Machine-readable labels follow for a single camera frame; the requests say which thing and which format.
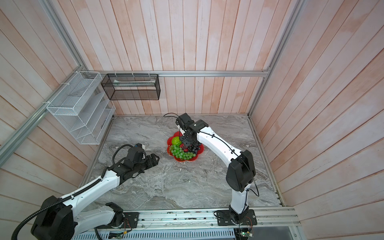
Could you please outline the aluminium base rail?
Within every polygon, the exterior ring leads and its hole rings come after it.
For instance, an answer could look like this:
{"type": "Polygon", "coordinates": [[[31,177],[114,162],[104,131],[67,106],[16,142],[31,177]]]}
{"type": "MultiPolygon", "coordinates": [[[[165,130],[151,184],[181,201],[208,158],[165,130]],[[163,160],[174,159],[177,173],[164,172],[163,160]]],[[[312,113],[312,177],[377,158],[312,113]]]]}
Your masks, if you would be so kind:
{"type": "Polygon", "coordinates": [[[256,228],[301,226],[299,217],[292,207],[256,207],[240,224],[230,220],[218,220],[217,211],[221,209],[174,209],[137,210],[138,217],[131,223],[134,231],[218,229],[218,228],[256,228]]]}

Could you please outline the red flower-shaped fruit bowl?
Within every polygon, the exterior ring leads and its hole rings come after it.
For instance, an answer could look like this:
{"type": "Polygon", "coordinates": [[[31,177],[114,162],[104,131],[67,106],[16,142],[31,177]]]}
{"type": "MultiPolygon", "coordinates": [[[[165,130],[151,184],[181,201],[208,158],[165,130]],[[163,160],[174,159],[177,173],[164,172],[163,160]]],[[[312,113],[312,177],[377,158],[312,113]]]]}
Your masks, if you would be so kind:
{"type": "Polygon", "coordinates": [[[167,153],[174,157],[177,162],[193,162],[195,161],[199,154],[203,153],[204,146],[198,144],[197,147],[186,147],[181,141],[183,134],[181,132],[176,132],[172,137],[167,141],[167,153]]]}

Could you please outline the red cherry pair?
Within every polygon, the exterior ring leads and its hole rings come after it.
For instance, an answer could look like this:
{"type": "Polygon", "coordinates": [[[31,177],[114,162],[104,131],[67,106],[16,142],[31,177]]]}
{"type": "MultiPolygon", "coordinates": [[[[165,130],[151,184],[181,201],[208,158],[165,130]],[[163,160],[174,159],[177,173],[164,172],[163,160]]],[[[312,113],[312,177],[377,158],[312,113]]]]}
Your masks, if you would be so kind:
{"type": "Polygon", "coordinates": [[[183,150],[184,152],[189,152],[189,151],[190,151],[189,148],[186,147],[186,145],[184,145],[184,144],[181,144],[180,147],[182,148],[182,150],[183,150]]]}

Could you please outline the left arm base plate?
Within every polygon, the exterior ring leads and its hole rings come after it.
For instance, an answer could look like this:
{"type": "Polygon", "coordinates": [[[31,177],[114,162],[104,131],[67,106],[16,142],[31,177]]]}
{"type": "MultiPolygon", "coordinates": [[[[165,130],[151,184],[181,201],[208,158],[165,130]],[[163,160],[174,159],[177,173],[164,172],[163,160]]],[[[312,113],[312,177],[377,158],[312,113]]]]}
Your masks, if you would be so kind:
{"type": "Polygon", "coordinates": [[[99,226],[99,229],[135,229],[138,225],[139,212],[124,212],[114,217],[107,225],[99,226]]]}

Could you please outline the green circuit board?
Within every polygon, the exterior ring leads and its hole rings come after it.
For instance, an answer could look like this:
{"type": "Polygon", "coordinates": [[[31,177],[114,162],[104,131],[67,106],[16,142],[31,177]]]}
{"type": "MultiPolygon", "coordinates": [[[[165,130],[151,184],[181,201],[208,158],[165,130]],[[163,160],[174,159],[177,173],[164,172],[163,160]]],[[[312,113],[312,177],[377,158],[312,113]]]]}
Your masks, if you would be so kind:
{"type": "Polygon", "coordinates": [[[109,232],[108,239],[109,240],[122,240],[127,232],[121,231],[121,232],[109,232]]]}

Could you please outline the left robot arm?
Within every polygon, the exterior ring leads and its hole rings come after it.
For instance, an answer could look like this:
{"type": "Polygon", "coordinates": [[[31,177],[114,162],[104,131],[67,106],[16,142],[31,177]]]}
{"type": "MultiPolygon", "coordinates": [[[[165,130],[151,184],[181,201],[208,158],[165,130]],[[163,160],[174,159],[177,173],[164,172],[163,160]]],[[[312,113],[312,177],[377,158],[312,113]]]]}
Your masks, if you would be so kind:
{"type": "Polygon", "coordinates": [[[88,212],[84,209],[108,191],[158,165],[160,158],[146,154],[140,144],[127,146],[127,156],[113,161],[90,183],[60,198],[47,198],[35,216],[32,235],[38,240],[70,240],[100,226],[124,227],[126,217],[117,204],[107,203],[88,212]]]}

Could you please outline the green bumpy round fruit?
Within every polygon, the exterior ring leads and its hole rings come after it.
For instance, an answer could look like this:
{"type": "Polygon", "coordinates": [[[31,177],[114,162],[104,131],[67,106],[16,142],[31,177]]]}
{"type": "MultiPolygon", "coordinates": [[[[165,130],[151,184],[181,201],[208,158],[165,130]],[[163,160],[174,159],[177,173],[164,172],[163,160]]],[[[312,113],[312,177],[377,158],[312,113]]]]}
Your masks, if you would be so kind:
{"type": "Polygon", "coordinates": [[[180,137],[173,137],[171,141],[173,146],[179,147],[182,144],[180,137]]]}

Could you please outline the green grape bunch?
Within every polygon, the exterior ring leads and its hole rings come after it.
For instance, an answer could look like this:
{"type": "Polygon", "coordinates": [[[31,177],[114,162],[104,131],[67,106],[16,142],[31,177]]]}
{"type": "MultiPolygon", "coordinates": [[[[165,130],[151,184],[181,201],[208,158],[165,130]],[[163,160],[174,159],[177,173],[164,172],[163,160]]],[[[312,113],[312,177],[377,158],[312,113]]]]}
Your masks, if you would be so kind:
{"type": "Polygon", "coordinates": [[[181,147],[176,147],[171,145],[169,147],[169,154],[171,154],[178,161],[190,161],[192,158],[196,157],[196,154],[191,152],[184,152],[181,147]]]}

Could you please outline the black grape bunch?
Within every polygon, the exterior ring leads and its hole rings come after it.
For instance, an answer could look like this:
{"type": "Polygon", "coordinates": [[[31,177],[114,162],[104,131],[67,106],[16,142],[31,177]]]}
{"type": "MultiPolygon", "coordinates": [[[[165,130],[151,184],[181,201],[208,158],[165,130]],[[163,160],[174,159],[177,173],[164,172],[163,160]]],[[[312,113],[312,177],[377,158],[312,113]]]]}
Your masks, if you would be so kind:
{"type": "Polygon", "coordinates": [[[188,150],[189,150],[189,152],[197,155],[199,153],[199,151],[201,150],[201,144],[192,145],[188,148],[188,150]]]}

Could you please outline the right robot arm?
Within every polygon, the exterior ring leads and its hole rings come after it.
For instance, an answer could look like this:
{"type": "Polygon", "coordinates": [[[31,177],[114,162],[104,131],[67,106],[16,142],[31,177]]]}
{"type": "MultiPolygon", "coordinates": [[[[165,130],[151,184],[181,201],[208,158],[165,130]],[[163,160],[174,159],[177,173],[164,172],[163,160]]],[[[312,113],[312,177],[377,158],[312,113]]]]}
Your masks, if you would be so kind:
{"type": "Polygon", "coordinates": [[[193,121],[186,113],[176,118],[181,130],[181,141],[185,147],[204,145],[216,154],[226,165],[226,181],[232,189],[230,212],[239,217],[249,209],[248,189],[256,175],[253,155],[250,151],[241,151],[217,135],[209,125],[202,121],[193,121]]]}

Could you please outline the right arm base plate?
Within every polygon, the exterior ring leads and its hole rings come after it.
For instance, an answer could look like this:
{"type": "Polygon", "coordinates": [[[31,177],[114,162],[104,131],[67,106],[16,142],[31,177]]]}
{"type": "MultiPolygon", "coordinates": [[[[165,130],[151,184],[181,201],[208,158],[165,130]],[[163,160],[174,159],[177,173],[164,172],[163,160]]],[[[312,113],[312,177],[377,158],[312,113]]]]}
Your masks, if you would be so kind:
{"type": "Polygon", "coordinates": [[[247,208],[243,213],[238,214],[234,210],[218,210],[214,212],[219,226],[256,226],[257,218],[254,210],[247,208]]]}

